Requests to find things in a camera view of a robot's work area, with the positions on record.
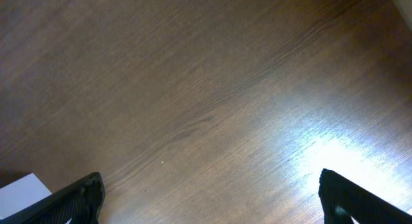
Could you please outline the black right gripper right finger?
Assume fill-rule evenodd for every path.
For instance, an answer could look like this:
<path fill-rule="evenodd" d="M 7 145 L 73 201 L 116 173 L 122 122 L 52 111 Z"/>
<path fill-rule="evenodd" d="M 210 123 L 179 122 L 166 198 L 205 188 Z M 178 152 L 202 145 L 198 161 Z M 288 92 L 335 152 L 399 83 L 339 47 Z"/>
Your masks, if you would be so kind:
<path fill-rule="evenodd" d="M 411 224 L 411 215 L 329 169 L 321 172 L 319 198 L 324 224 Z"/>

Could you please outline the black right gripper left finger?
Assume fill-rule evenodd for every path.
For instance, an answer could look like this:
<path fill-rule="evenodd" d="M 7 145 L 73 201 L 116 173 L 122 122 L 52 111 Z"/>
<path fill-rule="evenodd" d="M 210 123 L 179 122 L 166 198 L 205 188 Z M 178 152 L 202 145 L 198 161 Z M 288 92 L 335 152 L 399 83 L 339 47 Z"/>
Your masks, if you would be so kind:
<path fill-rule="evenodd" d="M 93 172 L 1 220 L 1 224 L 98 224 L 105 195 L 100 173 Z"/>

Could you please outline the white pink open box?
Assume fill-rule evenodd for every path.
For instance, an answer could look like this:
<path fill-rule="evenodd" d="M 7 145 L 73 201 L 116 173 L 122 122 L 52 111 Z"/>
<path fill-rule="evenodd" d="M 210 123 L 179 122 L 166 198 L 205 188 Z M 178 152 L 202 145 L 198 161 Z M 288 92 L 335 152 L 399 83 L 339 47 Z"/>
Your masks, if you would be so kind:
<path fill-rule="evenodd" d="M 31 173 L 1 187 L 1 220 L 45 199 L 52 192 Z"/>

